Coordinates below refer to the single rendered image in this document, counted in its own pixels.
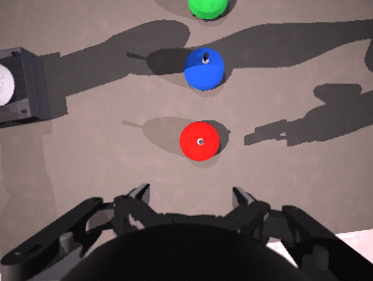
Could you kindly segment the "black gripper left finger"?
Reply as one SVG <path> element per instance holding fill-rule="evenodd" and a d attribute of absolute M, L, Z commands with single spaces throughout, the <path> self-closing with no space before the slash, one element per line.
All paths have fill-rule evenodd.
<path fill-rule="evenodd" d="M 173 223 L 156 213 L 149 201 L 150 184 L 145 183 L 113 202 L 103 203 L 102 197 L 84 200 L 7 253 L 0 261 L 0 281 L 61 281 L 103 230 L 112 229 L 116 238 L 132 228 Z"/>

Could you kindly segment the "red dome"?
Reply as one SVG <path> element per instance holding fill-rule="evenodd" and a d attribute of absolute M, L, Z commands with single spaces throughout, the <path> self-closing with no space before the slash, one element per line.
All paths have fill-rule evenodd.
<path fill-rule="evenodd" d="M 184 154 L 193 161 L 211 158 L 219 146 L 216 130 L 207 122 L 190 123 L 182 132 L 180 145 Z"/>

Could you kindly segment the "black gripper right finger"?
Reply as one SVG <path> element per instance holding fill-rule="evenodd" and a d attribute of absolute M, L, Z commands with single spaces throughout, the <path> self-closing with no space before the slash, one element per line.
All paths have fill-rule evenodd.
<path fill-rule="evenodd" d="M 312 281 L 373 281 L 373 263 L 333 232 L 292 205 L 282 211 L 233 187 L 233 210 L 208 225 L 251 235 L 268 245 L 281 240 L 296 266 Z"/>

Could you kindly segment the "blue dome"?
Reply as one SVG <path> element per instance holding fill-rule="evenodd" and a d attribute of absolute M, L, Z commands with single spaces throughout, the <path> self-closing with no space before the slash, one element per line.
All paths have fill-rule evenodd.
<path fill-rule="evenodd" d="M 210 48 L 196 49 L 186 59 L 186 80 L 190 86 L 201 91 L 216 87 L 223 77 L 223 72 L 224 63 L 221 56 Z"/>

